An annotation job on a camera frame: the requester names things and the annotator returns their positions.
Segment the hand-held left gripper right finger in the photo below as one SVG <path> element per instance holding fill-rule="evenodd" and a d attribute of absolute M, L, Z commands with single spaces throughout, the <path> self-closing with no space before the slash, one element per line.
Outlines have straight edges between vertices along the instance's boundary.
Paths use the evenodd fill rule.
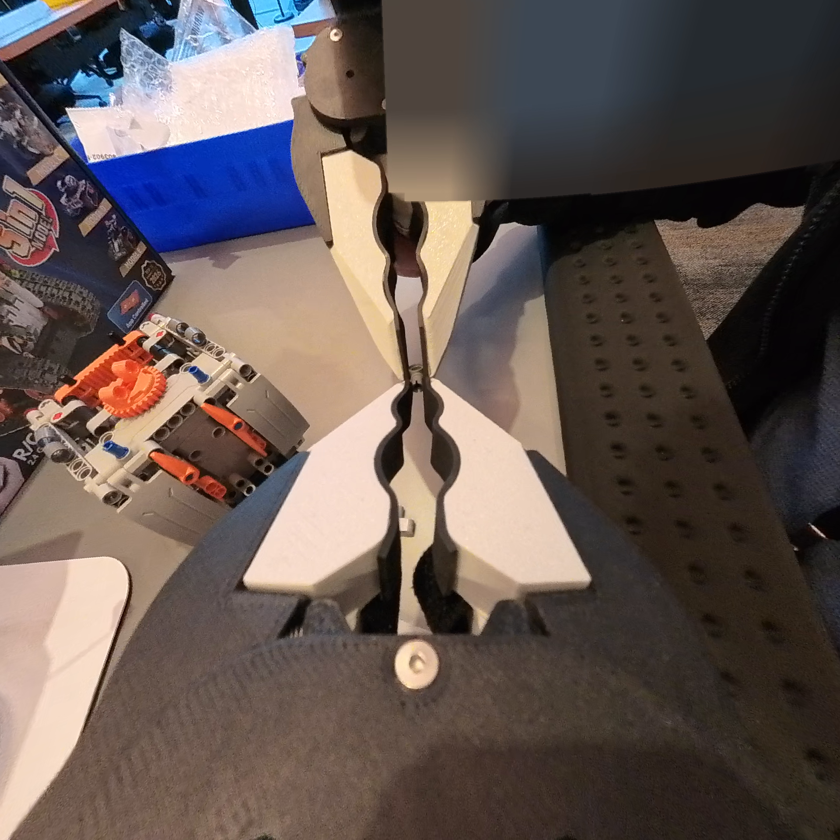
<path fill-rule="evenodd" d="M 479 634 L 502 602 L 588 588 L 592 576 L 527 450 L 438 380 L 425 382 L 423 400 L 443 482 L 423 556 L 433 633 Z"/>

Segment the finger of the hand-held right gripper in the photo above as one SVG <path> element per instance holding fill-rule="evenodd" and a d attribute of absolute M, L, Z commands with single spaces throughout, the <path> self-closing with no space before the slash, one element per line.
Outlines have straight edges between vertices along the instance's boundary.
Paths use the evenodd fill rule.
<path fill-rule="evenodd" d="M 378 222 L 386 198 L 377 162 L 352 150 L 322 157 L 332 243 L 329 247 L 345 286 L 384 361 L 406 379 L 402 323 L 393 297 L 392 257 Z"/>
<path fill-rule="evenodd" d="M 423 369 L 433 377 L 446 352 L 476 251 L 482 202 L 421 203 L 417 262 L 423 281 L 418 308 Z"/>

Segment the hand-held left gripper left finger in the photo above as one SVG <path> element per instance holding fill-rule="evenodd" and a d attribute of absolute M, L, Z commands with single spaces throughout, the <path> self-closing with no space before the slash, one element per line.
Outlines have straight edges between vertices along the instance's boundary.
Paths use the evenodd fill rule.
<path fill-rule="evenodd" d="M 397 384 L 310 447 L 243 583 L 336 602 L 364 633 L 394 634 L 402 588 L 398 503 L 412 387 Z"/>

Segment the person's right hand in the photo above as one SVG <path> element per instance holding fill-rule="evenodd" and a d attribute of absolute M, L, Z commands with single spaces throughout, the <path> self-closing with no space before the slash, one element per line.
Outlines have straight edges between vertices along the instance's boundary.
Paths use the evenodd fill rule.
<path fill-rule="evenodd" d="M 422 270 L 417 259 L 417 242 L 395 229 L 392 244 L 395 273 L 399 277 L 420 278 Z"/>

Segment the clear plastic wrap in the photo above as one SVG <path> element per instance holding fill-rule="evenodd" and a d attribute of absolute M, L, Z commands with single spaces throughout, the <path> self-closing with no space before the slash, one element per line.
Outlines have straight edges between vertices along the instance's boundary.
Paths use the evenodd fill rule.
<path fill-rule="evenodd" d="M 291 26 L 255 28 L 229 2 L 180 2 L 172 46 L 120 32 L 121 78 L 104 104 L 67 119 L 91 162 L 292 119 L 302 93 Z"/>

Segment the blue plastic bin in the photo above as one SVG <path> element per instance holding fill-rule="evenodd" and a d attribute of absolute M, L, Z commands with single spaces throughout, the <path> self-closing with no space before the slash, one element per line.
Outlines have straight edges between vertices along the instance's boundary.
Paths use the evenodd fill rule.
<path fill-rule="evenodd" d="M 159 252 L 309 226 L 292 121 L 89 164 Z"/>

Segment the grey orange toy brick vehicle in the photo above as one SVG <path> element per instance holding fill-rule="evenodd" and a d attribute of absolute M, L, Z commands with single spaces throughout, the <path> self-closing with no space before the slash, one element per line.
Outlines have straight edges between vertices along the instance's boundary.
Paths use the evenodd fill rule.
<path fill-rule="evenodd" d="M 188 545 L 251 498 L 309 429 L 251 364 L 160 313 L 25 416 L 84 491 Z"/>

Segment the black perforated panel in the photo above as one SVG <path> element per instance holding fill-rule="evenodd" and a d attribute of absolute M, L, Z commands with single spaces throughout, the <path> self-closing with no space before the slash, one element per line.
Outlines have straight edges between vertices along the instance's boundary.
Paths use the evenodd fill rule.
<path fill-rule="evenodd" d="M 838 838 L 838 655 L 655 224 L 540 228 L 568 477 L 653 562 L 808 838 Z"/>

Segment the person's blue jeans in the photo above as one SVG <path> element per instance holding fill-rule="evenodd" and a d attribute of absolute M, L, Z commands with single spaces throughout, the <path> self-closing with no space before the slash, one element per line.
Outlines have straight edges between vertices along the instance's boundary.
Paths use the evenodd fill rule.
<path fill-rule="evenodd" d="M 756 427 L 752 451 L 815 607 L 839 649 L 838 401 L 798 389 Z"/>

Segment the white rounded board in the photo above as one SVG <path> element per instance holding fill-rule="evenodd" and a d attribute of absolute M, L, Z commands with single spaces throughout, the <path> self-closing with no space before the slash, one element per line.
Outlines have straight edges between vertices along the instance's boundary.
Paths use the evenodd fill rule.
<path fill-rule="evenodd" d="M 129 597 L 110 556 L 2 566 L 2 838 L 75 748 Z"/>

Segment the brown wooden desk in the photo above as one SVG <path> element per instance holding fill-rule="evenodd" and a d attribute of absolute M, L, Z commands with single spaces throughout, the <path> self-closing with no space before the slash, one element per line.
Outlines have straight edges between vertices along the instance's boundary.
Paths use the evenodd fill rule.
<path fill-rule="evenodd" d="M 2 12 L 1 58 L 10 60 L 21 56 L 113 7 L 124 9 L 128 4 L 117 1 L 79 1 L 52 7 L 45 2 L 29 2 L 15 10 Z"/>

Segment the printed toy box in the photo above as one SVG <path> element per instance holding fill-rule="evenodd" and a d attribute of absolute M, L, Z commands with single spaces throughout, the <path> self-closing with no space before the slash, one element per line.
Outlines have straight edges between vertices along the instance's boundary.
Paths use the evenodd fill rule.
<path fill-rule="evenodd" d="M 26 414 L 147 316 L 173 273 L 1 69 L 1 512 L 43 453 Z"/>

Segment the person's black jacket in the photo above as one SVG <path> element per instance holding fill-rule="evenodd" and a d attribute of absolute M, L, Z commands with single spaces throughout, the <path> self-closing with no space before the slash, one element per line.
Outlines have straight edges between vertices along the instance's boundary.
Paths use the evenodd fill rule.
<path fill-rule="evenodd" d="M 709 337 L 744 433 L 818 372 L 839 303 L 839 163 L 817 170 L 799 226 Z"/>

